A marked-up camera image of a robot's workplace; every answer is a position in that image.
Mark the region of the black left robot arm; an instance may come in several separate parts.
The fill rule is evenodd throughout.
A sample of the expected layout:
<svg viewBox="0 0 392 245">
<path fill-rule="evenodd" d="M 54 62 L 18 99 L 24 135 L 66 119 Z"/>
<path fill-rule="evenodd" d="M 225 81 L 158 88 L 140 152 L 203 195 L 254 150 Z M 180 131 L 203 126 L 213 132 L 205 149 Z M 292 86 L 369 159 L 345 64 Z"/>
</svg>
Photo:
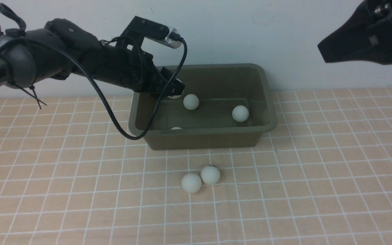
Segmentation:
<svg viewBox="0 0 392 245">
<path fill-rule="evenodd" d="M 179 48 L 176 29 L 135 16 L 111 46 L 67 19 L 56 18 L 42 29 L 7 29 L 0 36 L 0 87 L 28 88 L 44 79 L 84 76 L 153 97 L 181 96 L 185 85 L 172 71 L 159 70 L 141 49 L 148 38 Z"/>
</svg>

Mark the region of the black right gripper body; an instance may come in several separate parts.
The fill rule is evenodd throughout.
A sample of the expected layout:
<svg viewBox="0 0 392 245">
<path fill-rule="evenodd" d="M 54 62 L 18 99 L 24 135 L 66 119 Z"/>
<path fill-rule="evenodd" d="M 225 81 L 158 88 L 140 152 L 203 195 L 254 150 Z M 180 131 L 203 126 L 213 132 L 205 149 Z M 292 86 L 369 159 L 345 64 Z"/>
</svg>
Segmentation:
<svg viewBox="0 0 392 245">
<path fill-rule="evenodd" d="M 392 0 L 364 0 L 318 44 L 326 63 L 364 61 L 392 65 Z"/>
</svg>

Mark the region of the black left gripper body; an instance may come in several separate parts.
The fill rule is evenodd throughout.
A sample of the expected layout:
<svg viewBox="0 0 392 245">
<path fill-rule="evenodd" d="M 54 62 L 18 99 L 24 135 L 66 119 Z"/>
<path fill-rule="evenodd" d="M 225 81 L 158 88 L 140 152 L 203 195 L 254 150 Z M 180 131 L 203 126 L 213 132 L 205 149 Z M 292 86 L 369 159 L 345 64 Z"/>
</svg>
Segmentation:
<svg viewBox="0 0 392 245">
<path fill-rule="evenodd" d="M 115 46 L 115 51 L 118 52 L 118 60 L 114 62 L 118 69 L 115 85 L 136 93 L 148 93 L 156 99 L 167 97 L 168 86 L 176 79 L 172 78 L 172 71 L 165 67 L 157 68 L 153 62 L 153 55 L 140 47 Z"/>
</svg>

